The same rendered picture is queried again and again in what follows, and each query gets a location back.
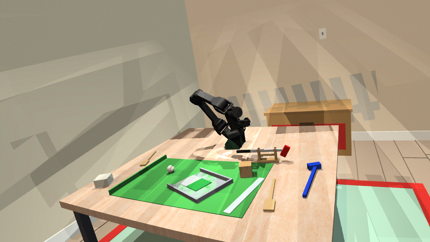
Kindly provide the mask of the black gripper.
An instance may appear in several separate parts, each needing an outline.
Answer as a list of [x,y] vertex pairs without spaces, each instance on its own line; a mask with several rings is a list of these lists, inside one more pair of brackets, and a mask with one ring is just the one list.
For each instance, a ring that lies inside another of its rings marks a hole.
[[234,118],[232,120],[228,120],[227,125],[229,125],[230,127],[230,132],[228,133],[227,137],[228,139],[230,139],[231,141],[233,141],[235,144],[237,144],[240,148],[241,146],[241,141],[240,138],[243,142],[246,142],[245,139],[245,130],[246,127],[244,126],[240,126],[239,128],[236,127],[236,121],[238,120],[238,118]]

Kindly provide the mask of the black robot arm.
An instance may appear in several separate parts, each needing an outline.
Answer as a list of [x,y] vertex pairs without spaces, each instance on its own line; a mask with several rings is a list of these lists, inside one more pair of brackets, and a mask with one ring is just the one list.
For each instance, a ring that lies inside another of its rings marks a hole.
[[233,103],[225,98],[214,97],[203,92],[201,89],[198,89],[190,96],[190,102],[199,106],[207,115],[207,117],[212,121],[212,126],[214,127],[217,134],[222,134],[227,139],[227,135],[230,132],[230,129],[228,128],[229,125],[227,125],[225,120],[217,118],[217,116],[206,103],[212,105],[218,113],[225,115],[227,121],[238,118],[238,120],[236,119],[237,128],[248,127],[250,125],[251,121],[248,118],[244,118],[244,120],[239,119],[239,117],[241,117],[243,114],[241,108],[234,107]]

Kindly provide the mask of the white ball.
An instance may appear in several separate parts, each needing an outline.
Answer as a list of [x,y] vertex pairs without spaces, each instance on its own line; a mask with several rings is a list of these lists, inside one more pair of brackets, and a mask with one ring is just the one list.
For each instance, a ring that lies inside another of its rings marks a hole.
[[167,171],[168,171],[169,173],[174,172],[174,166],[169,165],[169,166],[167,167]]

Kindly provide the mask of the green putting mat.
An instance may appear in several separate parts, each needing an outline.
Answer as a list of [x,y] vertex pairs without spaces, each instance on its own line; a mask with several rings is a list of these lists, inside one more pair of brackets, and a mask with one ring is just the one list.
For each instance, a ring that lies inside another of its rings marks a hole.
[[[169,165],[174,166],[174,172],[169,173],[167,171]],[[230,214],[225,213],[224,210],[259,177],[266,178],[273,165],[274,163],[251,162],[252,177],[240,178],[239,162],[166,158],[111,195],[159,205],[243,218],[265,179]],[[233,183],[199,203],[195,203],[167,187],[167,183],[173,185],[200,172],[200,167],[231,177]]]

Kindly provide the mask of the white flat strip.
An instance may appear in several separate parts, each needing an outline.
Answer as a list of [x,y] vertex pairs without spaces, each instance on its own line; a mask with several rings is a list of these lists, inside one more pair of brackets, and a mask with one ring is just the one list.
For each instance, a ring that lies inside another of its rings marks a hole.
[[248,195],[264,180],[265,178],[259,177],[255,182],[253,182],[233,203],[229,205],[225,213],[231,213]]

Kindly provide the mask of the blue toy putter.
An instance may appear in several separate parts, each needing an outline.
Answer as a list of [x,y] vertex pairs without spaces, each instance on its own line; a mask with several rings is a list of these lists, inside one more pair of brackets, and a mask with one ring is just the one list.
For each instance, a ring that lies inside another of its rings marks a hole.
[[306,197],[307,197],[307,194],[308,194],[308,192],[309,192],[310,185],[311,185],[312,180],[313,180],[313,178],[314,178],[315,172],[316,172],[316,170],[317,170],[317,169],[321,169],[321,165],[322,165],[322,164],[321,164],[320,162],[307,163],[307,169],[308,169],[308,170],[312,170],[312,172],[311,172],[311,174],[310,174],[310,177],[309,177],[309,179],[308,179],[308,182],[307,182],[307,184],[306,184],[306,187],[305,187],[305,189],[304,189],[304,191],[303,191],[303,198],[306,198]]

